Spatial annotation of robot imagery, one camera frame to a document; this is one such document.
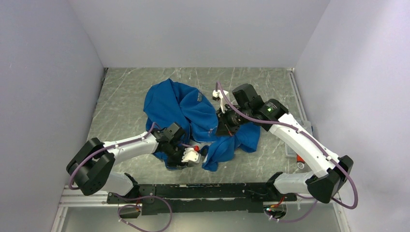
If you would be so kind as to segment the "blue zip jacket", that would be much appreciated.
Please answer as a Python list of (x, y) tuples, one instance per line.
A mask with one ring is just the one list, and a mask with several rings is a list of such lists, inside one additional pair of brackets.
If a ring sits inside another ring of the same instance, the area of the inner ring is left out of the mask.
[(208, 154), (202, 164), (207, 171), (215, 172), (220, 162), (231, 161), (238, 148), (247, 153), (258, 148), (261, 128), (253, 123), (240, 126), (233, 136), (217, 136), (214, 106), (199, 89), (184, 83), (167, 79), (153, 85), (145, 96), (143, 111), (147, 115), (147, 129), (152, 123), (165, 128), (176, 122), (186, 132), (184, 144), (208, 143)]

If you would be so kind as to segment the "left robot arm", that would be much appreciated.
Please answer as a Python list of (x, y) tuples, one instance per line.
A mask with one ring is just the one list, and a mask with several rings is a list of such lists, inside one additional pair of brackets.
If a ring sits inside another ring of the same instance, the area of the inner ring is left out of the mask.
[(140, 186), (127, 173), (112, 169), (117, 164), (141, 155), (163, 153), (169, 169), (183, 169), (200, 161), (199, 148), (183, 143), (184, 129), (177, 123), (160, 128), (156, 123), (140, 135), (122, 140), (102, 142), (88, 140), (66, 167), (69, 189), (80, 190), (85, 196), (106, 191), (132, 203), (140, 195)]

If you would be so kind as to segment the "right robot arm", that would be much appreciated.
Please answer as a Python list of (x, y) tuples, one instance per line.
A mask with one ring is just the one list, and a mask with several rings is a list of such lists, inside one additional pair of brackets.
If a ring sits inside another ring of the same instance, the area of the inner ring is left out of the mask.
[(310, 168), (307, 173), (275, 173), (266, 182), (269, 199), (277, 201), (285, 194), (302, 193), (311, 195), (321, 203), (329, 203), (335, 200), (341, 187), (350, 182), (354, 195), (351, 208), (357, 206), (358, 193), (350, 177), (353, 160), (349, 156), (341, 157), (323, 146), (297, 122), (281, 102), (276, 99), (264, 101), (253, 85), (242, 84), (232, 94), (236, 104), (231, 103), (221, 83), (216, 83), (213, 99), (221, 102), (217, 111), (217, 135), (233, 136), (242, 125), (253, 123), (282, 140)]

